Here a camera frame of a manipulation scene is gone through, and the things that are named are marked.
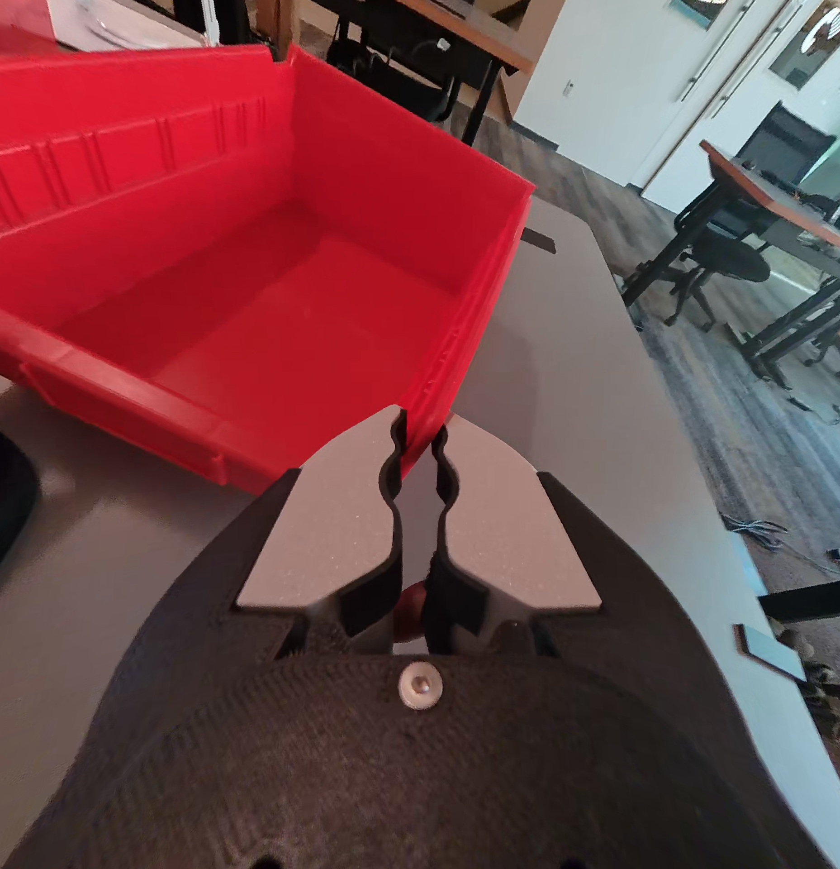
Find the black office chair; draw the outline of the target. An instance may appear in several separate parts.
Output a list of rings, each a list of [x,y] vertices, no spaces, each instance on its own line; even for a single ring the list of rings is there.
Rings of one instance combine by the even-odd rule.
[[[736,157],[760,173],[797,186],[836,141],[837,136],[806,123],[778,101]]]
[[[673,284],[670,295],[677,299],[674,313],[664,320],[668,328],[676,324],[685,302],[693,298],[707,316],[707,322],[701,326],[701,330],[705,333],[712,330],[718,320],[704,294],[704,287],[711,277],[719,275],[760,284],[771,275],[769,263],[756,249],[707,229],[697,236],[690,249],[683,252],[679,259],[683,262],[692,260],[696,265],[689,269],[667,266],[662,273],[661,279]]]

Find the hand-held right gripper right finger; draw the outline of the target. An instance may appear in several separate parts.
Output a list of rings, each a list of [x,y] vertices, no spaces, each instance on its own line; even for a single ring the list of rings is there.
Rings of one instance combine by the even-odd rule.
[[[431,654],[479,654],[503,625],[598,614],[601,597],[521,454],[461,416],[432,443],[443,504],[425,581]]]

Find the person's right hand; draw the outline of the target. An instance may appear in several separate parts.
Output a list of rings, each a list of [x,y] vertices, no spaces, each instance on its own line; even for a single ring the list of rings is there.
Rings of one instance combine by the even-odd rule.
[[[393,611],[395,644],[409,643],[424,636],[422,611],[426,600],[425,582],[405,588]]]

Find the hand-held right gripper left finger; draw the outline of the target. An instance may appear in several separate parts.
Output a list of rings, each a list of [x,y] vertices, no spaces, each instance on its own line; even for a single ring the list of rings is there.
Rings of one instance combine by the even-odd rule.
[[[389,405],[303,463],[237,595],[240,614],[332,622],[349,639],[394,638],[406,432],[406,410]]]

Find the red plastic bin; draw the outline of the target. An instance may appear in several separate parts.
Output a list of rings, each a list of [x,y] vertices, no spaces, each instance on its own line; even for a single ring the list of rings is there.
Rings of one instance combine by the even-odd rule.
[[[259,494],[390,405],[409,470],[534,185],[292,47],[0,57],[0,376]]]

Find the black honeycomb cushion pad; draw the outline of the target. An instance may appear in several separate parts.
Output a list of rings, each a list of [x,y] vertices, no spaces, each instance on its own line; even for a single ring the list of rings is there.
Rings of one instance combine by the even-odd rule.
[[[39,491],[34,464],[0,431],[0,564],[29,520]]]

